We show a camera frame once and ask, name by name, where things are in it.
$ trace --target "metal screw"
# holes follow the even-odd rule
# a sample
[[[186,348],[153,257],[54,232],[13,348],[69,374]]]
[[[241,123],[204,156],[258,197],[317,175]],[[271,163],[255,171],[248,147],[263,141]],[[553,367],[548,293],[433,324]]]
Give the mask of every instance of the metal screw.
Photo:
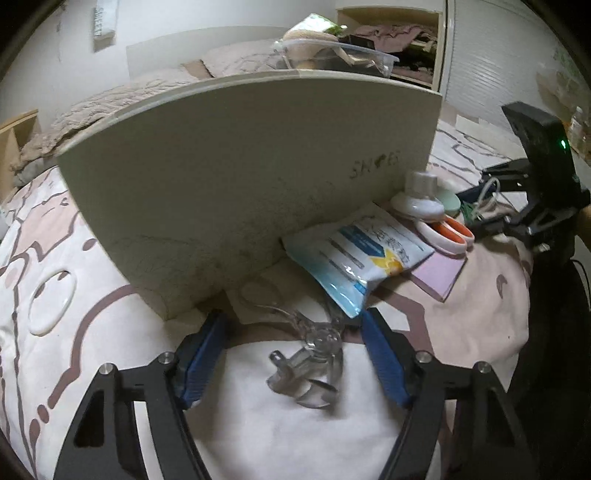
[[[425,350],[421,350],[416,353],[415,358],[420,364],[428,364],[431,362],[431,360],[433,360],[433,355],[431,355],[429,352],[426,352]]]
[[[112,363],[107,362],[99,367],[99,373],[101,375],[109,375],[114,368],[115,366]]]
[[[174,360],[174,352],[164,352],[158,355],[158,362],[163,365],[168,365]]]
[[[491,372],[492,367],[489,363],[487,362],[478,362],[476,364],[476,369],[481,373],[481,374],[488,374]]]

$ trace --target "blue gripper pad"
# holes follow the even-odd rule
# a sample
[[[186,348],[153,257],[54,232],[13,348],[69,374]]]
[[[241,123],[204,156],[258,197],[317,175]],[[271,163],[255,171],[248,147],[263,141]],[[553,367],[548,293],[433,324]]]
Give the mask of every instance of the blue gripper pad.
[[[383,318],[377,319],[367,310],[361,312],[361,336],[363,342],[386,397],[401,407],[408,407],[412,398],[405,387],[404,370],[377,325],[378,321],[385,323]]]
[[[227,325],[226,315],[214,310],[207,316],[201,329],[187,335],[179,345],[173,388],[183,410],[201,399],[224,349]]]

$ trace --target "clear plastic object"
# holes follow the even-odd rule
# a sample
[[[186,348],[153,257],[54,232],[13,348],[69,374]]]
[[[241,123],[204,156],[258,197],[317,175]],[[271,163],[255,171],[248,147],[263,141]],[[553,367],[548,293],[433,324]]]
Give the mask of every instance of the clear plastic object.
[[[280,40],[275,49],[283,53],[291,69],[336,70],[390,78],[398,57],[370,48],[327,40]]]
[[[279,306],[284,303],[277,287],[262,277],[254,277],[248,283],[266,288],[276,301],[270,304],[254,303],[245,298],[242,289],[238,291],[241,302],[251,308],[266,310],[288,319],[296,329],[301,341],[300,348],[290,358],[279,350],[271,352],[269,360],[277,371],[267,379],[267,385],[276,393],[289,394],[296,383],[305,378],[310,388],[296,402],[308,408],[325,408],[336,402],[339,383],[343,374],[343,342],[341,331],[345,326],[345,315],[327,298],[326,309],[330,323],[317,323],[297,311],[289,311]],[[310,378],[319,371],[326,375],[326,381]]]

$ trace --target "white cabinet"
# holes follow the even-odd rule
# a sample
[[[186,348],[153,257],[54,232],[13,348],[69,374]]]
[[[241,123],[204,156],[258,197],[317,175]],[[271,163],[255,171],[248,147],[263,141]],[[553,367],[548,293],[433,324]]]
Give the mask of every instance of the white cabinet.
[[[567,55],[550,27],[520,0],[456,0],[456,5],[453,45],[446,49],[451,57],[446,101],[509,130],[501,110],[506,103],[521,100],[559,113],[560,103],[538,78],[544,68],[560,70],[557,57]]]
[[[445,59],[449,37],[448,1],[453,0],[337,0],[337,22],[347,25],[351,33],[361,25],[418,24],[429,27],[436,33],[437,45],[416,39],[405,51],[412,50],[433,65],[432,79],[403,69],[395,69],[392,78],[444,93],[449,76],[444,74],[449,72]]]
[[[354,7],[414,8],[431,12],[444,12],[445,0],[337,0],[336,9]]]

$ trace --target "white board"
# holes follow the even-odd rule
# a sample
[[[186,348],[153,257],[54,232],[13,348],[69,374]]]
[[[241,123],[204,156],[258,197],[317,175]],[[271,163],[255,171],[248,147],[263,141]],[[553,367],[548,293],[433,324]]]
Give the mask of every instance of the white board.
[[[279,238],[424,169],[441,96],[357,74],[207,80],[120,111],[59,158],[121,273],[167,318],[282,257]]]

